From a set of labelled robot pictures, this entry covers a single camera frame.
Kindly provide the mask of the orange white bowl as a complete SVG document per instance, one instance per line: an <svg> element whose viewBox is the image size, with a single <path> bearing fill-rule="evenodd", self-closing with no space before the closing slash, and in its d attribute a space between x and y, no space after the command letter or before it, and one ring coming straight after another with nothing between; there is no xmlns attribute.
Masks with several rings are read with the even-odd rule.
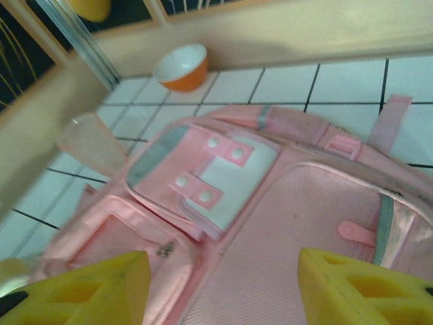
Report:
<svg viewBox="0 0 433 325"><path fill-rule="evenodd" d="M170 91L190 92L199 88L208 74L208 52L199 43L178 47L155 65L152 75Z"/></svg>

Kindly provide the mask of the translucent pink plastic cup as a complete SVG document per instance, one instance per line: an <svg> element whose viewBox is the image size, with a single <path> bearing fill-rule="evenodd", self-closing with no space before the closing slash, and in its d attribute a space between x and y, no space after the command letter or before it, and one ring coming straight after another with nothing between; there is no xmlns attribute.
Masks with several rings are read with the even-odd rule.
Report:
<svg viewBox="0 0 433 325"><path fill-rule="evenodd" d="M56 139L59 149L106 177L124 166L127 154L111 130L93 112L74 117Z"/></svg>

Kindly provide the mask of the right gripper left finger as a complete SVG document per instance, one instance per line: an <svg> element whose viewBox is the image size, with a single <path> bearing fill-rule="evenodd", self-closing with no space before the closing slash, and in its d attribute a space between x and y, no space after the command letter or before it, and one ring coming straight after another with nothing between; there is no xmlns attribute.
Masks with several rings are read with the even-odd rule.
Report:
<svg viewBox="0 0 433 325"><path fill-rule="evenodd" d="M151 282L132 251L17 288L0 298L0 325L142 325Z"/></svg>

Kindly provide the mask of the aluminium frame post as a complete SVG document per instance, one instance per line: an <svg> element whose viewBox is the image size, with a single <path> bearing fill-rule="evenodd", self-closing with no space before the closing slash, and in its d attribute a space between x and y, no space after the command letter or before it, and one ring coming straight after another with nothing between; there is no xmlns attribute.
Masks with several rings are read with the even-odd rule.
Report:
<svg viewBox="0 0 433 325"><path fill-rule="evenodd" d="M121 77L66 0L35 0L98 79L113 90Z"/></svg>

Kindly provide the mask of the pink student backpack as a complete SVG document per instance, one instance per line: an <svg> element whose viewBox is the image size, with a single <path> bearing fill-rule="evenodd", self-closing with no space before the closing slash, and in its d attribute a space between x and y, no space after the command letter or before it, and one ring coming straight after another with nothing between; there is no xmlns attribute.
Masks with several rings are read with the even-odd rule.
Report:
<svg viewBox="0 0 433 325"><path fill-rule="evenodd" d="M388 155L411 102L392 95L367 141L278 106L182 118L77 209L32 279L145 251L143 325L304 325L304 247L433 280L433 179Z"/></svg>

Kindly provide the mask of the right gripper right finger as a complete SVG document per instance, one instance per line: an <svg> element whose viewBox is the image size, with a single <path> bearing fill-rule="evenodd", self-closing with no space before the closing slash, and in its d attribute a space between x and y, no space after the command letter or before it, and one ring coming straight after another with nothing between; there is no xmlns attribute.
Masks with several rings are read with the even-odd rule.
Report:
<svg viewBox="0 0 433 325"><path fill-rule="evenodd" d="M297 273L307 325L433 325L433 282L318 248Z"/></svg>

